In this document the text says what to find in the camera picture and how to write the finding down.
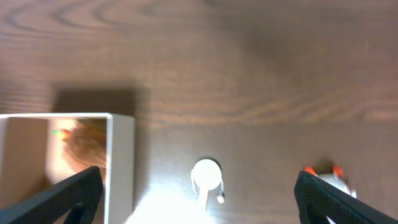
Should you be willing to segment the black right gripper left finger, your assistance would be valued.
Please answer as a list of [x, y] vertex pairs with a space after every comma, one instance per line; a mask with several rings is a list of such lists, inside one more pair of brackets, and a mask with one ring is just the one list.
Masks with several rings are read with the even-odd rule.
[[92, 223], [104, 185], [100, 168], [91, 166], [27, 200], [1, 210], [1, 223]]

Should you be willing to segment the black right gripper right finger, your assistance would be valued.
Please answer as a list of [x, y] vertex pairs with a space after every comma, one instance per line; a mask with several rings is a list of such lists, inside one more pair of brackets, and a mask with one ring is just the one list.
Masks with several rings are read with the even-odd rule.
[[397, 224], [396, 219], [304, 170], [298, 173], [294, 195], [301, 224]]

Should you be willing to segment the pink white duck toy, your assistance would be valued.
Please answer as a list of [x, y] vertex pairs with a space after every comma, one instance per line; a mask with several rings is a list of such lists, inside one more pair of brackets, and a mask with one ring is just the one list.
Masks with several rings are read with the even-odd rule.
[[318, 174], [312, 166], [304, 167], [304, 171], [318, 177], [321, 180], [324, 180], [328, 184], [336, 187], [342, 192], [351, 195], [354, 198], [357, 198], [357, 193], [354, 189], [350, 189], [348, 184], [343, 180], [343, 169], [338, 165], [332, 165], [331, 172], [326, 174]]

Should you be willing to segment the brown plush capybara toy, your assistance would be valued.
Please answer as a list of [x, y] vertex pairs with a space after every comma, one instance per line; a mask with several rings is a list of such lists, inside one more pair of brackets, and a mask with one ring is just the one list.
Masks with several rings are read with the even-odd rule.
[[107, 121], [100, 118], [56, 119], [50, 123], [46, 171], [59, 182], [91, 166], [99, 167], [102, 181], [107, 171]]

